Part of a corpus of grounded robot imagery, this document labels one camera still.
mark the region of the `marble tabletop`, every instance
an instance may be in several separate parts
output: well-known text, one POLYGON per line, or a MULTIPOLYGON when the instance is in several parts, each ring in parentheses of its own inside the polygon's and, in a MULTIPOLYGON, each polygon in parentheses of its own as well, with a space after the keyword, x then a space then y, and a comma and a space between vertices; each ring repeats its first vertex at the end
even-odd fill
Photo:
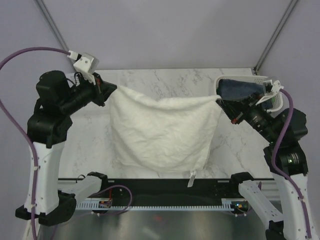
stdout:
MULTIPOLYGON (((251 75, 250 68, 147 69, 97 71, 106 82, 129 87, 154 99, 203 97, 213 94, 220 75, 251 75)), ((62 153, 59 177, 76 178, 94 171, 109 178, 189 178, 190 173, 155 172, 124 166, 114 158, 108 101, 105 107, 88 104, 72 117, 62 153)), ((272 178, 264 159, 267 141, 242 122, 233 125, 222 113, 215 130, 208 162, 196 178, 229 178, 247 171, 255 178, 272 178)))

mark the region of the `dark blue cloth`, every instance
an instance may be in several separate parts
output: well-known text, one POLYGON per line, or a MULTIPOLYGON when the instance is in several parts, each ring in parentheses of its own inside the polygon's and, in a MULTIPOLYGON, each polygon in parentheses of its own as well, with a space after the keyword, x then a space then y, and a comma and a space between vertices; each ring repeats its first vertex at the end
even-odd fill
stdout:
MULTIPOLYGON (((221 79, 216 89, 216 94, 220 95, 223 100, 239 100, 253 93, 263 94, 263 86, 254 82, 221 79)), ((273 107, 271 99, 261 103, 261 106, 265 110, 271 109, 273 107)))

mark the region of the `gray floor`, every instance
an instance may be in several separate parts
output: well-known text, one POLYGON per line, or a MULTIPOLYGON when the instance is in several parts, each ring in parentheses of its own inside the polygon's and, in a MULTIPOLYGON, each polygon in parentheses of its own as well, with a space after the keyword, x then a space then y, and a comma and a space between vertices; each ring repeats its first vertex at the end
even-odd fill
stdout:
MULTIPOLYGON (((39 239, 51 239, 52 230, 42 227, 39 239)), ((247 217, 215 211, 129 211, 120 216, 83 216, 58 227, 54 239, 264 240, 265 230, 254 211, 247 217)))

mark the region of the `gray wall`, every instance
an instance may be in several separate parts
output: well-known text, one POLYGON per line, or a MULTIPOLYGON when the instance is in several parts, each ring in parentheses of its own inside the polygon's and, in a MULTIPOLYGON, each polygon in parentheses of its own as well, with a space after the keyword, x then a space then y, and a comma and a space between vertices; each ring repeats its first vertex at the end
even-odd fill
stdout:
POLYGON ((320 1, 300 1, 262 66, 260 75, 277 76, 295 108, 307 115, 309 133, 300 141, 309 167, 309 197, 320 230, 320 1))
MULTIPOLYGON (((59 48, 33 0, 6 0, 0 7, 0 59, 28 47, 59 48)), ((37 99, 39 76, 50 70, 71 72, 61 53, 31 52, 10 61, 0 72, 0 98, 26 129, 37 99)), ((26 141, 0 111, 0 233, 1 239, 18 240, 26 222, 15 209, 27 196, 30 154, 26 141)))
POLYGON ((43 0, 98 69, 247 68, 290 0, 43 0))

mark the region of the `laundry basket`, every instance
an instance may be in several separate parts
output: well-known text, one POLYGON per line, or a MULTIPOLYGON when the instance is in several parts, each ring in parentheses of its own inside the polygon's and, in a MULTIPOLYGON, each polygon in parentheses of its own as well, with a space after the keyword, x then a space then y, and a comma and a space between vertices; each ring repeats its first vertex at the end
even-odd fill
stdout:
MULTIPOLYGON (((213 94, 217 94, 217 88, 219 86, 219 81, 221 79, 231 79, 235 81, 240 81, 240 82, 247 82, 247 83, 256 83, 262 85, 263 81, 267 78, 267 76, 239 76, 239 75, 221 75, 217 79, 214 80, 213 83, 213 94)), ((282 93, 278 93, 276 96, 274 96, 272 99, 272 108, 268 109, 268 113, 276 112, 279 111, 283 105, 284 105, 284 100, 282 97, 282 93)))

